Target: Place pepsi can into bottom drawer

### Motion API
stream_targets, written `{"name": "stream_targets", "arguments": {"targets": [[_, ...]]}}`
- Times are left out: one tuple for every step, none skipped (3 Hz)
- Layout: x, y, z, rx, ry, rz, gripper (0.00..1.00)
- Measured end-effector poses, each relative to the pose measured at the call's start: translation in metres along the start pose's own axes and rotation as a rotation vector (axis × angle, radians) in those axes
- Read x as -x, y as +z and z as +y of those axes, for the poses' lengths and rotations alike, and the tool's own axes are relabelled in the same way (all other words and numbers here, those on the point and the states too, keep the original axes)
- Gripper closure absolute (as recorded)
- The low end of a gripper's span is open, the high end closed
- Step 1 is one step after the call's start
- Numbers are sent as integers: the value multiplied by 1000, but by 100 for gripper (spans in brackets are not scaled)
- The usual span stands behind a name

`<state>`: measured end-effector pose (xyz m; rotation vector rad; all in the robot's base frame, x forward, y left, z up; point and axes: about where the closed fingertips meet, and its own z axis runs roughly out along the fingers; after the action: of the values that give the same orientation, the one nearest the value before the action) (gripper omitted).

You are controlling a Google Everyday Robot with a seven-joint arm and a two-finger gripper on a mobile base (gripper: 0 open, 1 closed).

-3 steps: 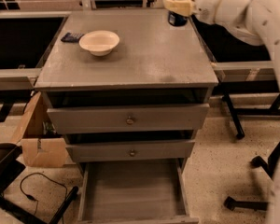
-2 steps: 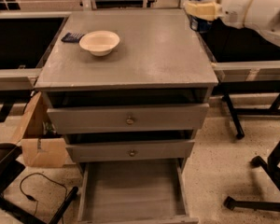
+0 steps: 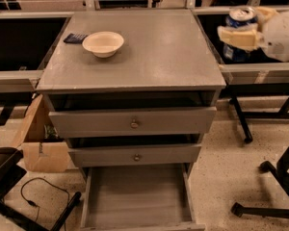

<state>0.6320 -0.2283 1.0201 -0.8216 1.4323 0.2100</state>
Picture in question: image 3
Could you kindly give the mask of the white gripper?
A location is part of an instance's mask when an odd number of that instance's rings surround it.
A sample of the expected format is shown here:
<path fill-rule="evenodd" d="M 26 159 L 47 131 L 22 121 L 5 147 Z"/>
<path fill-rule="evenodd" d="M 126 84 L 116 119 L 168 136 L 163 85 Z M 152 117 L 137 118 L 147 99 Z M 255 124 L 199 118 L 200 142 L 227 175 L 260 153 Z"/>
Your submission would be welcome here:
<path fill-rule="evenodd" d="M 263 25 L 262 33 L 256 27 L 240 28 L 219 26 L 220 41 L 233 47 L 253 51 L 262 46 L 267 57 L 289 62 L 289 11 L 277 13 L 270 7 L 255 8 L 258 23 Z"/>

